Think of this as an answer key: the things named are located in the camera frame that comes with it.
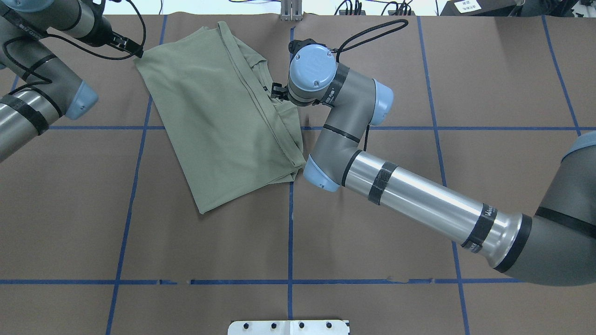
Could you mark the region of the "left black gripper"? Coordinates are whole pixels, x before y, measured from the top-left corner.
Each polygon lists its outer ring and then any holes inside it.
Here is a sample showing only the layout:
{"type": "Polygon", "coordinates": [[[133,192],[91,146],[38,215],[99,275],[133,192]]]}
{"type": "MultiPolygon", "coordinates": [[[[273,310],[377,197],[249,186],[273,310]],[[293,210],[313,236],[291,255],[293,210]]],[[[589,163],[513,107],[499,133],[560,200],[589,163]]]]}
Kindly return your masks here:
{"type": "Polygon", "coordinates": [[[130,59],[131,57],[141,58],[143,56],[143,44],[137,44],[130,38],[114,33],[110,22],[103,15],[94,15],[94,24],[91,31],[87,34],[87,45],[92,47],[102,47],[111,41],[111,47],[121,52],[127,53],[126,56],[117,59],[130,59]]]}

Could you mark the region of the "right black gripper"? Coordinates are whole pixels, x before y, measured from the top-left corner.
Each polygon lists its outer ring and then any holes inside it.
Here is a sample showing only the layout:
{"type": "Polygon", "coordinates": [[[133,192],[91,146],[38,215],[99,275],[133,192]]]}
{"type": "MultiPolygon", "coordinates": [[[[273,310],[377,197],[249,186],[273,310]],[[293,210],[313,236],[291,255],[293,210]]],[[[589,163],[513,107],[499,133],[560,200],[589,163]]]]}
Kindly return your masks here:
{"type": "Polygon", "coordinates": [[[307,91],[292,91],[288,86],[281,83],[273,83],[271,86],[271,98],[279,101],[290,101],[296,106],[306,107],[321,103],[322,94],[317,92],[307,91]]]}

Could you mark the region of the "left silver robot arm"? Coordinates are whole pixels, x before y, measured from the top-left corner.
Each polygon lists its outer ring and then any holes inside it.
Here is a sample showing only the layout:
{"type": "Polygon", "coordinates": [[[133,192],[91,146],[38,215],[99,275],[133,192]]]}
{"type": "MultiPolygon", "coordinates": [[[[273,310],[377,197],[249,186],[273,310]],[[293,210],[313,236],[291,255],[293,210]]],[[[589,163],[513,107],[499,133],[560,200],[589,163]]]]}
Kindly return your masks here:
{"type": "Polygon", "coordinates": [[[106,2],[92,0],[3,0],[1,2],[1,68],[24,82],[1,98],[0,159],[5,161],[66,116],[76,120],[98,101],[96,91],[42,44],[62,32],[74,47],[108,45],[124,52],[123,60],[141,58],[141,42],[115,32],[103,15],[106,2]]]}

